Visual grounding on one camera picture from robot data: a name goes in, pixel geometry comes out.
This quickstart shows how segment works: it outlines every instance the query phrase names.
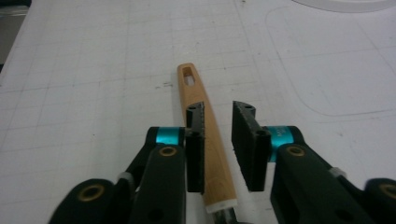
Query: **slot in wooden stick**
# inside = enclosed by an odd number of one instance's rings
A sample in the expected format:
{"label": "slot in wooden stick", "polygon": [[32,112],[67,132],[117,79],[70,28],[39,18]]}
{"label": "slot in wooden stick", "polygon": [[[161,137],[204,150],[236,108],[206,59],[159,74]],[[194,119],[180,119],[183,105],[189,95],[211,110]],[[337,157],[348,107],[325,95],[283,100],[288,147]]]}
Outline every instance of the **slot in wooden stick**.
{"label": "slot in wooden stick", "polygon": [[177,68],[181,109],[186,123],[186,108],[204,102],[205,105],[205,193],[208,213],[236,206],[236,194],[230,168],[224,152],[215,115],[204,85],[193,63]]}

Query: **white cutting mat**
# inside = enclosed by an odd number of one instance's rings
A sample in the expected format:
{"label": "white cutting mat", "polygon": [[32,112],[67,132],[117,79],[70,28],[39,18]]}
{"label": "white cutting mat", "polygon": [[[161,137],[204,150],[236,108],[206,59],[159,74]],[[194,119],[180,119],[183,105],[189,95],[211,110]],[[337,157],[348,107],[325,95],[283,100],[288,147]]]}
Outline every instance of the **white cutting mat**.
{"label": "white cutting mat", "polygon": [[[296,125],[362,188],[396,179],[396,8],[341,14],[291,1],[36,0],[1,74],[0,223],[45,223],[89,178],[116,180],[150,126],[183,120],[194,63],[227,149],[240,221],[276,223],[232,152],[232,100]],[[270,173],[274,165],[269,165]],[[187,223],[212,223],[188,194]]]}

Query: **wooden stick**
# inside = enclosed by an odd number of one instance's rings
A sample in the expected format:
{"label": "wooden stick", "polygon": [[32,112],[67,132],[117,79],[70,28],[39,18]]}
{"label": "wooden stick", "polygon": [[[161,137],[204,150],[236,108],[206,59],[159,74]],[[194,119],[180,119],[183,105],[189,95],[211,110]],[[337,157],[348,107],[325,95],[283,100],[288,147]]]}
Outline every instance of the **wooden stick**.
{"label": "wooden stick", "polygon": [[233,180],[219,134],[215,115],[204,85],[194,64],[184,63],[177,68],[181,109],[186,123],[186,108],[204,102],[205,105],[205,193],[208,213],[236,206]]}

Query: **teal component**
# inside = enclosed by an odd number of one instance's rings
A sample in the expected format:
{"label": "teal component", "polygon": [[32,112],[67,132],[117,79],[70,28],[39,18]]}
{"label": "teal component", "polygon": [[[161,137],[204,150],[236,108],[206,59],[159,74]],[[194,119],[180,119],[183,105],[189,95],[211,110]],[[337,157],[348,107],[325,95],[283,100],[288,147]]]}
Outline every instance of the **teal component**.
{"label": "teal component", "polygon": [[178,127],[160,127],[157,132],[157,143],[162,143],[166,145],[178,145]]}
{"label": "teal component", "polygon": [[272,153],[270,161],[275,162],[277,149],[284,144],[293,143],[293,134],[288,126],[267,126],[266,128],[271,133]]}

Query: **metal screw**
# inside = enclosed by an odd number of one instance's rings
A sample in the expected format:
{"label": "metal screw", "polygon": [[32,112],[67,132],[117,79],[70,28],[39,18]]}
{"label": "metal screw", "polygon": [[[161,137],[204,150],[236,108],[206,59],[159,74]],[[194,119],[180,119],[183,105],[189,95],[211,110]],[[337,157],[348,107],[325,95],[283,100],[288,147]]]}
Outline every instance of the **metal screw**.
{"label": "metal screw", "polygon": [[78,199],[84,203],[98,199],[105,192],[105,187],[100,184],[90,185],[79,192]]}
{"label": "metal screw", "polygon": [[287,151],[292,155],[296,157],[302,157],[305,155],[305,151],[300,148],[300,147],[288,147]]}
{"label": "metal screw", "polygon": [[177,150],[174,147],[163,147],[160,149],[160,154],[165,157],[174,156]]}
{"label": "metal screw", "polygon": [[387,196],[392,199],[396,199],[396,186],[391,184],[382,184],[379,188],[384,192]]}

